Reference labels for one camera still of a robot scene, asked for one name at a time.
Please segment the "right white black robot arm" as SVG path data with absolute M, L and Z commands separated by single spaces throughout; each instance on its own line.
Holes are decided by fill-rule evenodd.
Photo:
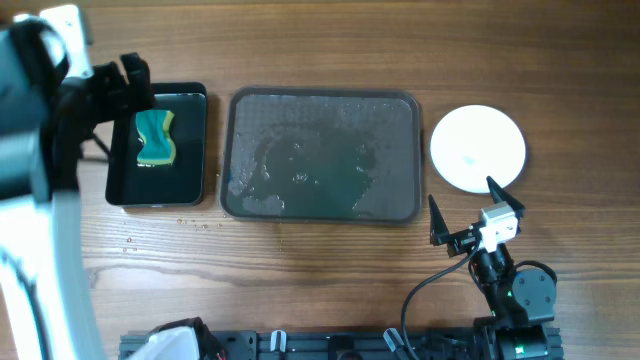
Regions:
M 513 260 L 507 243 L 521 233 L 526 208 L 492 177 L 486 181 L 493 204 L 458 232 L 448 229 L 435 199 L 428 198 L 430 242 L 463 258 L 487 302 L 491 314 L 475 319 L 472 327 L 479 359 L 550 359 L 545 325 L 555 318 L 557 275 L 541 262 Z

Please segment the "white plate back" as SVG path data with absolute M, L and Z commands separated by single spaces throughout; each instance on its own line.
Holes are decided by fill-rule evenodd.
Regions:
M 474 194 L 489 192 L 488 178 L 508 186 L 527 159 L 517 124 L 504 112 L 485 105 L 466 105 L 446 114 L 433 130 L 430 155 L 444 180 Z

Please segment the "green yellow sponge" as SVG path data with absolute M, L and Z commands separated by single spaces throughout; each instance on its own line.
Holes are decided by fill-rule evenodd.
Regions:
M 174 113 L 169 110 L 146 110 L 135 117 L 135 126 L 142 142 L 137 155 L 140 166 L 171 165 L 176 157 L 176 145 L 170 130 Z

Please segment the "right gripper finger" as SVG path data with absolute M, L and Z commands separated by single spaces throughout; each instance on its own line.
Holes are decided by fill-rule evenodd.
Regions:
M 491 176 L 486 177 L 489 193 L 495 204 L 506 202 L 515 213 L 524 213 L 525 206 L 504 190 Z
M 432 195 L 428 196 L 430 213 L 430 243 L 432 245 L 442 245 L 446 243 L 449 230 L 444 221 L 441 211 Z

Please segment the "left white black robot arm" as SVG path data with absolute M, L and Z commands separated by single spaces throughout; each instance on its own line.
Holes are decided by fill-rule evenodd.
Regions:
M 199 82 L 154 83 L 135 53 L 93 65 L 74 5 L 19 15 L 1 33 L 1 284 L 23 359 L 101 359 L 81 251 L 81 146 L 103 147 L 114 206 L 202 200 L 209 99 Z

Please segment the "large dark brown tray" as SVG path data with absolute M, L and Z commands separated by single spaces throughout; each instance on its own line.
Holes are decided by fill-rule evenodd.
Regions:
M 223 155 L 237 220 L 398 226 L 422 209 L 421 109 L 404 91 L 245 87 Z

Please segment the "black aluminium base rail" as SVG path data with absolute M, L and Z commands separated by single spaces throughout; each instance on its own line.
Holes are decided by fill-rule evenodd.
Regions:
M 324 332 L 286 334 L 285 349 L 271 346 L 269 333 L 255 331 L 216 331 L 228 359 L 374 359 L 392 360 L 399 355 L 389 348 L 383 335 L 374 332 Z M 492 343 L 491 353 L 482 348 L 481 336 L 470 328 L 441 328 L 409 336 L 414 351 L 422 359 L 499 359 L 563 360 L 565 352 L 560 331 L 546 330 L 547 342 L 533 335 L 508 335 L 502 331 Z

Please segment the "small black water tray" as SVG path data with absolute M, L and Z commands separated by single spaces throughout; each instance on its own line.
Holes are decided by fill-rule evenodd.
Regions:
M 208 99 L 198 82 L 156 83 L 158 110 L 174 114 L 170 137 L 176 157 L 170 165 L 142 166 L 137 155 L 143 142 L 135 118 L 114 122 L 105 198 L 114 206 L 191 206 L 203 194 Z

